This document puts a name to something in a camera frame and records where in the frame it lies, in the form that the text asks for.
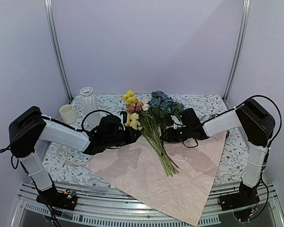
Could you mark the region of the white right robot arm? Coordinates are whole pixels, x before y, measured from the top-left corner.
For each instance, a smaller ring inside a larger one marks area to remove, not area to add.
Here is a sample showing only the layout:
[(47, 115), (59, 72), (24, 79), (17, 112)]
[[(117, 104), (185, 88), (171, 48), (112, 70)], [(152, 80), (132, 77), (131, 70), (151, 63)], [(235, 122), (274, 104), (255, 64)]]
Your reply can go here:
[(206, 140), (216, 134), (240, 128), (249, 149), (248, 164), (242, 183), (249, 188), (254, 188), (259, 183), (273, 140), (275, 120), (253, 96), (239, 106), (204, 122), (200, 122), (192, 108), (183, 110), (180, 119), (181, 123), (176, 128), (171, 127), (163, 132), (161, 139), (164, 142)]

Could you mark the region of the pink flower bouquet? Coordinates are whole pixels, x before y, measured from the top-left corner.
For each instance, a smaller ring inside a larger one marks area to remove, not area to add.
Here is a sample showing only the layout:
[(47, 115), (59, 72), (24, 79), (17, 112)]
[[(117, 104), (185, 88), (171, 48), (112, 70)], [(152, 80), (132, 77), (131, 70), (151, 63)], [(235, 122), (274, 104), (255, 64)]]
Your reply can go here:
[(139, 101), (135, 92), (128, 90), (122, 96), (122, 99), (125, 101), (127, 111), (126, 127), (131, 127), (142, 133), (142, 136), (157, 153), (166, 176), (178, 174), (178, 166), (167, 154), (161, 139), (160, 128), (150, 114), (149, 102), (151, 98)]

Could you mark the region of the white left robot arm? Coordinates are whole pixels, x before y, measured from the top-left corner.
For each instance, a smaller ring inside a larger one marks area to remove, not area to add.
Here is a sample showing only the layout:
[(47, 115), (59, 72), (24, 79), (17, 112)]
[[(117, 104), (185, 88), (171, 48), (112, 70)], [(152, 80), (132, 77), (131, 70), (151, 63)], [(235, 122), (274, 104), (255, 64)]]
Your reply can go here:
[(106, 112), (99, 124), (88, 131), (45, 116), (39, 107), (32, 106), (9, 125), (7, 149), (20, 161), (37, 189), (43, 192), (42, 197), (50, 205), (57, 205), (61, 195), (53, 189), (53, 181), (35, 152), (38, 142), (61, 144), (93, 156), (106, 149), (133, 144), (140, 136), (140, 131), (126, 126), (122, 118), (110, 112)]

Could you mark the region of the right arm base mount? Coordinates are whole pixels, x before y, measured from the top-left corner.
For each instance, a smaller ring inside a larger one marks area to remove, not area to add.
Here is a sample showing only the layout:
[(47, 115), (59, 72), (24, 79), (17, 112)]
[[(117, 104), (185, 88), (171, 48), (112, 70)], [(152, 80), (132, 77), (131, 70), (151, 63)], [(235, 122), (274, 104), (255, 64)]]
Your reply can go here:
[(217, 202), (221, 206), (222, 211), (242, 208), (259, 203), (260, 199), (257, 193), (258, 186), (259, 184), (250, 188), (241, 182), (238, 192), (220, 195)]

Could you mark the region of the blue flower bunch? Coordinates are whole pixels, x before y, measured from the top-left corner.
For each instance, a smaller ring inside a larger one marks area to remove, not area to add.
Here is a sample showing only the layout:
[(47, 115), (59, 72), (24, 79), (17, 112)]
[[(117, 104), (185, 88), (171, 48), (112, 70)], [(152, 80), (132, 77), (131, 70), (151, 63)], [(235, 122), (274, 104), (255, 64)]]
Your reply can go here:
[(150, 114), (160, 128), (161, 139), (165, 142), (175, 142), (171, 138), (171, 130), (167, 128), (174, 124), (172, 116), (175, 116), (180, 121), (180, 112), (184, 110), (184, 105), (174, 101), (162, 91), (153, 91), (151, 93), (149, 105)]

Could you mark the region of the cream printed ribbon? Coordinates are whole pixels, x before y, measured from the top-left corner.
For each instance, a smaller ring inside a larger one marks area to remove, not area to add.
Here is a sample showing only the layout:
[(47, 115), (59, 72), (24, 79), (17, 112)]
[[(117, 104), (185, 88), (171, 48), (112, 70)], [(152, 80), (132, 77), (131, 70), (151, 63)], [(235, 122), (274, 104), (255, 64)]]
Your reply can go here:
[(68, 159), (68, 152), (64, 148), (58, 148), (56, 150), (56, 155), (59, 158), (60, 167), (64, 167), (65, 165), (71, 167), (82, 167), (87, 164), (87, 161), (71, 161)]

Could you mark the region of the pink wrapping paper sheet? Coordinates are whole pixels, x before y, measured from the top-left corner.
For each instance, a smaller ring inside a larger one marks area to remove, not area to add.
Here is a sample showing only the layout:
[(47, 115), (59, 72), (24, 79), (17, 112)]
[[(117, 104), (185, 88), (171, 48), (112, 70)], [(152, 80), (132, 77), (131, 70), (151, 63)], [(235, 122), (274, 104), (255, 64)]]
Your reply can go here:
[(87, 168), (147, 206), (196, 226), (213, 186), (225, 139), (222, 132), (198, 144), (193, 140), (165, 144), (179, 167), (174, 176), (166, 175), (144, 137), (120, 149), (96, 154)]

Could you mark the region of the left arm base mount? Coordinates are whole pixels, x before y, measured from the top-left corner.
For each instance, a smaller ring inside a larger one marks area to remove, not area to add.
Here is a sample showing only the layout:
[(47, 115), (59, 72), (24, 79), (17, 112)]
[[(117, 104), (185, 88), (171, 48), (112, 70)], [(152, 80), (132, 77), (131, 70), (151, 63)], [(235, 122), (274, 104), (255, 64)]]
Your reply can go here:
[(40, 192), (36, 201), (50, 207), (74, 211), (78, 197), (76, 192), (70, 189), (59, 192), (55, 188), (51, 188)]

